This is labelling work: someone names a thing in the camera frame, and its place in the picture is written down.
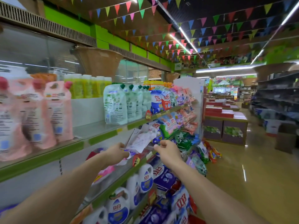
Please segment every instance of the ceiling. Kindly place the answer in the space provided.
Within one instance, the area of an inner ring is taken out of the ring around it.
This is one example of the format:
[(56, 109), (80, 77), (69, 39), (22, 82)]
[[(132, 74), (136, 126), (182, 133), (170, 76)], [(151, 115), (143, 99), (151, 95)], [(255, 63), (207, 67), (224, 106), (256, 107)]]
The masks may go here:
[[(198, 60), (175, 44), (169, 33), (187, 43), (178, 27), (153, 0), (48, 0), (135, 45), (172, 61)], [(204, 59), (246, 55), (261, 47), (298, 0), (159, 0)], [(268, 47), (298, 45), (295, 13)]]

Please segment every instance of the store sign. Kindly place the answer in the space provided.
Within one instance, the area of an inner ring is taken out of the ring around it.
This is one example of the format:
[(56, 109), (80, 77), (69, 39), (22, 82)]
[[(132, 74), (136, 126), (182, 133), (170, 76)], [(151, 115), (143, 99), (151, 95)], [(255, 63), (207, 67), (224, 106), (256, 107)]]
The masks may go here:
[(174, 70), (177, 71), (177, 70), (182, 70), (182, 63), (176, 63), (175, 64), (175, 67), (174, 67)]

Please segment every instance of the tiled floor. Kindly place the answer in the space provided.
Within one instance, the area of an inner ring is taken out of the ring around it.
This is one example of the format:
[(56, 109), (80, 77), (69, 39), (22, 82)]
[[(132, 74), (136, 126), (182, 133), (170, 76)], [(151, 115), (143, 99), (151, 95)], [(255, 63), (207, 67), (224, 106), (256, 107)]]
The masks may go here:
[(299, 223), (299, 160), (275, 150), (275, 138), (244, 113), (246, 146), (210, 142), (223, 157), (207, 164), (207, 178), (272, 224)]

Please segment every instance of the person's left hand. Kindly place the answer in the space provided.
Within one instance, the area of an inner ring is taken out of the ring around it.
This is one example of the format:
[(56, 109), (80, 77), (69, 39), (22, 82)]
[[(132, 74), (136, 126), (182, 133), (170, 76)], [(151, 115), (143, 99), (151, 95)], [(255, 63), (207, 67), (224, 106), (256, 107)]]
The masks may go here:
[(129, 152), (125, 152), (122, 150), (125, 145), (121, 142), (110, 146), (104, 153), (105, 153), (105, 163), (106, 166), (112, 166), (115, 164), (118, 164), (120, 161), (122, 161), (124, 158), (129, 157)]

